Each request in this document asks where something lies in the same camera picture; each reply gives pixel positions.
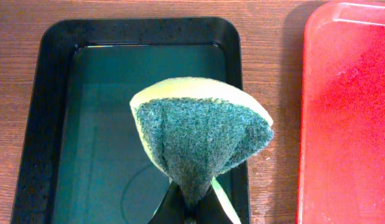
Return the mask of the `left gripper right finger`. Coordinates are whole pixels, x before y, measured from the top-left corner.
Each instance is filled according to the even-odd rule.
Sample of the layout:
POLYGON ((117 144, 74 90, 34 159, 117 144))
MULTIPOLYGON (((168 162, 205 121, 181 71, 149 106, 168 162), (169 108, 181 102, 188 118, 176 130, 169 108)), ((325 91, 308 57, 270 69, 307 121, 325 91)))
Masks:
POLYGON ((205 196, 198 201, 195 208, 196 224, 233 224, 223 210, 213 187, 207 190, 205 196))

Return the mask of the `black rectangular tray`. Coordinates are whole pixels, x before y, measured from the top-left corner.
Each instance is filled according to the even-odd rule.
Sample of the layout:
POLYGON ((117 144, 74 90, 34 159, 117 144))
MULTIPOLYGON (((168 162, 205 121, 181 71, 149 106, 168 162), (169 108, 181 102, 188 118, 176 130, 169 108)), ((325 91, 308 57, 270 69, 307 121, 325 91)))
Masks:
POLYGON ((220 17, 75 19, 49 27, 40 41, 12 223, 48 223, 54 211, 71 59, 87 47, 209 45, 225 57, 225 80, 242 87, 241 47, 220 17))

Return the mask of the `green yellow sponge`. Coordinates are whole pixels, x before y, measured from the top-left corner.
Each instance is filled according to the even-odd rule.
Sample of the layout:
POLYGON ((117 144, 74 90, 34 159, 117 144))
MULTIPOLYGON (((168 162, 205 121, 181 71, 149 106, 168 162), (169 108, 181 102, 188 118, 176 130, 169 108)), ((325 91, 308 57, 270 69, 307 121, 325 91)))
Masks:
POLYGON ((210 78, 168 78, 136 93, 129 103, 151 162, 181 189, 185 223, 210 186, 233 223, 239 223, 219 175, 272 141, 273 120, 251 95, 210 78))

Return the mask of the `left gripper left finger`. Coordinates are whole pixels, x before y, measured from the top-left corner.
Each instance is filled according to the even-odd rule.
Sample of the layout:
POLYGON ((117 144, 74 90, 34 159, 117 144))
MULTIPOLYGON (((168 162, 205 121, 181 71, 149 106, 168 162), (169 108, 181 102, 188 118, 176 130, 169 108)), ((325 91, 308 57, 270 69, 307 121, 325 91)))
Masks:
POLYGON ((171 182, 162 202, 148 224, 184 224, 185 201, 180 187, 171 182))

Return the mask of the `red plastic tray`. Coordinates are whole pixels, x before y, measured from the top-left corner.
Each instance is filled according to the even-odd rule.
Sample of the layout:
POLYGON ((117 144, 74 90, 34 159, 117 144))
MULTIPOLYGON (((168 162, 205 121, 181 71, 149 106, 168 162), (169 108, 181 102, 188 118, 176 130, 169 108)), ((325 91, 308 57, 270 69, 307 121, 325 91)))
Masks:
POLYGON ((320 6, 303 63, 297 223, 385 223, 385 3, 320 6))

